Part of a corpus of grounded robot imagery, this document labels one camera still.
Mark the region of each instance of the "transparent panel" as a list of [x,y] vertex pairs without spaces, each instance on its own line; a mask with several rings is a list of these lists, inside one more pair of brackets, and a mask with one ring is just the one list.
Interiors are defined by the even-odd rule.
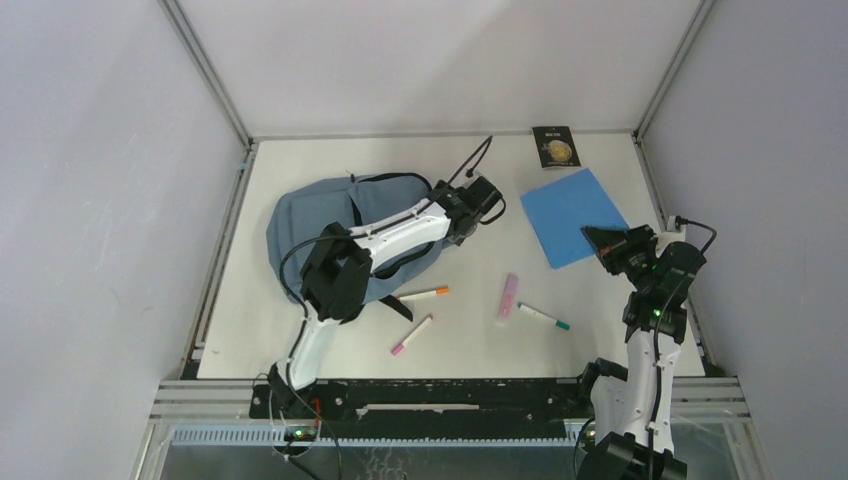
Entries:
[[[737,480],[722,425],[675,424],[672,430],[676,457],[689,465],[690,480]],[[573,451],[570,447],[346,447],[343,473],[346,480],[573,479]],[[320,478],[336,478],[335,449],[315,447],[300,460]],[[269,445],[172,446],[162,478],[308,477]]]

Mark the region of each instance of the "pink eraser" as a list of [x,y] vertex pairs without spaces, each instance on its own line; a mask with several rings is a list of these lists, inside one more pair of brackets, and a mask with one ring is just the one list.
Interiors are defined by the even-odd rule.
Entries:
[[498,316],[508,317],[512,311],[512,303],[515,300],[515,293],[518,291],[518,277],[510,273],[506,277],[506,286],[504,287],[503,296],[501,296],[501,310]]

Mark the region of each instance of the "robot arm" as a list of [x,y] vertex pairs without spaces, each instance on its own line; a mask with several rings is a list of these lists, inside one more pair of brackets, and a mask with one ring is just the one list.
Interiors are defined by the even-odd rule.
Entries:
[[[474,174],[460,187],[440,181],[427,198],[379,222],[351,229],[328,225],[322,236],[336,240],[316,243],[301,270],[301,295],[309,315],[293,355],[286,359],[291,362],[290,387],[300,390],[317,379],[335,327],[362,308],[374,272],[419,245],[443,240],[461,245],[501,199],[494,185]],[[284,378],[280,373],[286,366],[272,367],[269,378]],[[278,390],[286,395],[285,388]]]
[[685,479],[686,465],[674,458],[671,439],[671,387],[686,334],[682,303],[706,263],[706,247],[673,242],[657,258],[657,238],[647,225],[627,231],[584,227],[583,233],[604,268],[624,273],[636,291],[623,316],[629,369],[598,359],[581,378],[601,440],[578,478]]

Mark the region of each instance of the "backpack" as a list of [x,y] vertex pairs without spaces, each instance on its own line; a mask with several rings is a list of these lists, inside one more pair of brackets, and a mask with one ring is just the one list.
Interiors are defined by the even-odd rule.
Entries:
[[[431,190],[430,182],[421,175],[386,173],[320,180],[283,195],[265,231],[274,275],[280,279],[280,262],[293,246],[321,235],[327,225],[338,222],[351,228],[383,220],[413,207]],[[378,300],[412,321],[412,312],[392,293],[432,265],[447,245],[447,240],[429,242],[385,262],[371,274],[362,305]],[[303,284],[300,271],[313,247],[295,252],[282,270],[286,283],[298,294]],[[360,311],[342,323],[355,319]]]

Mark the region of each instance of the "white table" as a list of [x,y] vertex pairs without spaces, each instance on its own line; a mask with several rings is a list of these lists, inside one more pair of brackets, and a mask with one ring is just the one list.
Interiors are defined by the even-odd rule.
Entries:
[[[253,378],[284,357],[300,325],[268,262],[265,229],[277,200],[314,181],[385,172],[447,179],[483,137],[264,141],[247,187],[211,318],[199,378]],[[659,231],[630,136],[575,135],[592,170],[631,226]],[[506,214],[480,226],[461,247],[397,293],[449,285],[451,292],[413,304],[416,321],[435,317],[399,356],[389,350],[411,325],[379,303],[338,329],[321,378],[495,378],[576,376],[597,357],[627,364],[622,310],[632,287],[594,257],[551,270],[519,196],[575,169],[543,171],[530,135],[497,136],[480,171],[503,193]],[[571,324],[565,331],[517,310],[497,317],[508,273],[517,300]],[[687,331],[678,375],[703,375]]]

